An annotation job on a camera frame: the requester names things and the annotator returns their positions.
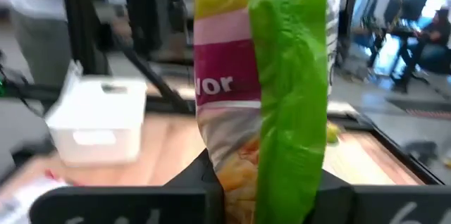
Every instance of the pink label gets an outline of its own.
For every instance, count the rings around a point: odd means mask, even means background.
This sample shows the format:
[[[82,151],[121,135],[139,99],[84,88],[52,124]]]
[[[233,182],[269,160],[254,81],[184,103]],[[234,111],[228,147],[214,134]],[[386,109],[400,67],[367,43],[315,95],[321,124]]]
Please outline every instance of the pink label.
[[[260,100],[252,40],[194,46],[197,105]]]

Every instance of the plastic wrapper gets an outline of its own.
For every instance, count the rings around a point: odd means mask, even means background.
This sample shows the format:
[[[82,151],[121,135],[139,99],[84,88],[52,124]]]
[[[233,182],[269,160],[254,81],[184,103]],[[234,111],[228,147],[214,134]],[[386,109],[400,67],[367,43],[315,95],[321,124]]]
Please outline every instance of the plastic wrapper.
[[[226,223],[301,223],[326,145],[327,0],[195,0],[197,120]]]

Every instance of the snack bag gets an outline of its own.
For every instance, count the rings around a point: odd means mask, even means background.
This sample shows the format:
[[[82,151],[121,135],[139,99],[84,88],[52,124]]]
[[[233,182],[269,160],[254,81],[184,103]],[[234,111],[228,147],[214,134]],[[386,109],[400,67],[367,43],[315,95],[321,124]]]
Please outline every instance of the snack bag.
[[[197,120],[227,224],[301,223],[326,146],[326,0],[195,0]]]

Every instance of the person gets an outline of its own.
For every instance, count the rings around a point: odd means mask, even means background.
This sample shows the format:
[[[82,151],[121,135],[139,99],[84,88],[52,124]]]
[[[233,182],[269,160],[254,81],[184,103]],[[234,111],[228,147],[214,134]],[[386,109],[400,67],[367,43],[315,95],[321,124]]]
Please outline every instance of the person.
[[[64,0],[10,0],[10,3],[16,40],[35,84],[61,87],[72,60]],[[42,105],[46,112],[52,104]]]
[[[437,10],[432,23],[423,30],[414,32],[418,42],[408,44],[406,49],[400,50],[406,66],[400,79],[395,81],[394,90],[407,93],[407,84],[416,65],[438,72],[450,67],[451,59],[447,54],[447,44],[451,33],[451,23],[448,20],[448,13],[447,8]]]

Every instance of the seated person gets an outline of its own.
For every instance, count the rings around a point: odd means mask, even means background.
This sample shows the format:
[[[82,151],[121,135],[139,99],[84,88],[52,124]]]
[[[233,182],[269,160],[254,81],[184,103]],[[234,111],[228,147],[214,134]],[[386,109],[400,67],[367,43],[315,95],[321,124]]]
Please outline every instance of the seated person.
[[[432,23],[427,25],[422,31],[414,33],[418,43],[407,45],[407,49],[400,51],[406,67],[401,78],[395,81],[396,90],[407,92],[407,83],[417,64],[426,66],[428,69],[442,66],[446,63],[447,67],[449,67],[451,60],[447,55],[447,43],[450,38],[451,24],[448,20],[448,13],[449,10],[447,8],[437,10]]]

